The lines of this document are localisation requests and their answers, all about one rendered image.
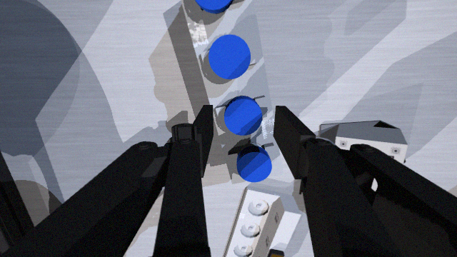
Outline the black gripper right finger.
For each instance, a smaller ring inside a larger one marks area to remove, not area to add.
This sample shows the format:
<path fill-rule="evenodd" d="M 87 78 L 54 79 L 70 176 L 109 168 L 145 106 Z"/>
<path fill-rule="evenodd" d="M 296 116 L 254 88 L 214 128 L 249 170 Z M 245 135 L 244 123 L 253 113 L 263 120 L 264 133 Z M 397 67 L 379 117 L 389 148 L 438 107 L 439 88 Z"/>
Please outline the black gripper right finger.
<path fill-rule="evenodd" d="M 453 194 L 370 145 L 316 137 L 286 106 L 273 137 L 301 180 L 314 257 L 457 257 Z"/>

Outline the white key panel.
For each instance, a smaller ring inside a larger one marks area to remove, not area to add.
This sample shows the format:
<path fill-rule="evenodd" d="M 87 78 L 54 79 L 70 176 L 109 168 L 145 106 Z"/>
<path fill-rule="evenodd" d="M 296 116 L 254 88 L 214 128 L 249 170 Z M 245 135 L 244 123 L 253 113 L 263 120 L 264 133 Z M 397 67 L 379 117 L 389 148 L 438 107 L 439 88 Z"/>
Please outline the white key panel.
<path fill-rule="evenodd" d="M 352 144 L 368 144 L 402 164 L 406 162 L 408 144 L 402 131 L 381 120 L 321 124 L 319 137 L 327 138 L 346 150 L 350 150 Z"/>

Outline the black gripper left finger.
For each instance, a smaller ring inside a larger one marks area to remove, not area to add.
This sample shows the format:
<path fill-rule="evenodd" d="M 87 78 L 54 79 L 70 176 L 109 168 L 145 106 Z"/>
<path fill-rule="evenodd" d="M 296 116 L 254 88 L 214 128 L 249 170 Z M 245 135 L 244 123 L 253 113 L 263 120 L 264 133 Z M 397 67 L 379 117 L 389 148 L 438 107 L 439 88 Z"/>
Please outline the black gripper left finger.
<path fill-rule="evenodd" d="M 213 105 L 171 133 L 131 146 L 0 257 L 123 257 L 163 187 L 151 257 L 211 257 L 201 178 Z"/>

